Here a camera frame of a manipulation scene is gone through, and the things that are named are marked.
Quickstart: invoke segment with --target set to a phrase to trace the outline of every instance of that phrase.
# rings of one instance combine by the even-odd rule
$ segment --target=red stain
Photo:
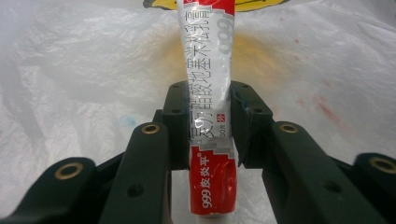
[[[355,135],[351,128],[344,123],[344,121],[334,112],[332,111],[327,105],[326,100],[319,96],[314,99],[314,102],[318,104],[318,109],[329,119],[331,120],[338,128],[349,133],[351,135]]]
[[[296,103],[300,106],[304,106],[304,101],[302,99],[298,99]]]
[[[331,121],[333,121],[336,125],[341,125],[343,122],[340,117],[338,117],[327,105],[323,102],[318,102],[319,109],[323,112],[324,115]]]
[[[328,79],[324,79],[324,80],[323,80],[323,83],[324,83],[327,87],[332,88],[332,83],[331,83]]]

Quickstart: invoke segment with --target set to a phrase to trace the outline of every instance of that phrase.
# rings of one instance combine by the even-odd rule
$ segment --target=brass insert
[[[79,162],[68,163],[68,164],[62,166],[61,168],[59,168],[55,172],[55,177],[60,180],[66,180],[66,179],[73,178],[76,175],[78,175],[79,173],[81,173],[83,167],[84,166]],[[65,170],[67,168],[71,168],[71,172],[66,172]]]
[[[153,133],[157,133],[159,131],[160,131],[160,126],[158,126],[156,124],[148,124],[142,128],[142,133],[145,133],[145,134],[153,134]]]
[[[392,161],[378,157],[372,157],[370,159],[370,164],[384,173],[396,175],[396,164]]]
[[[282,125],[280,125],[279,128],[280,128],[280,130],[282,130],[285,133],[297,133],[298,132],[298,129],[292,124],[287,124],[287,123],[282,124]]]

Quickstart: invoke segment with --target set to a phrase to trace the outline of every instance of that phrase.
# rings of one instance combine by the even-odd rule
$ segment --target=red label
[[[225,114],[218,114],[218,122],[225,122]]]
[[[213,9],[224,9],[225,13],[235,14],[235,0],[184,0],[184,4],[198,3],[200,6],[212,6]]]
[[[227,154],[191,147],[191,211],[197,215],[225,214],[235,209],[236,167]]]

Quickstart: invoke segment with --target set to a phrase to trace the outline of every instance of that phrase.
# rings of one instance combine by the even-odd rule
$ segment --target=red and white tube
[[[218,217],[234,210],[236,198],[230,121],[234,0],[177,0],[177,11],[190,93],[190,206],[196,215]]]

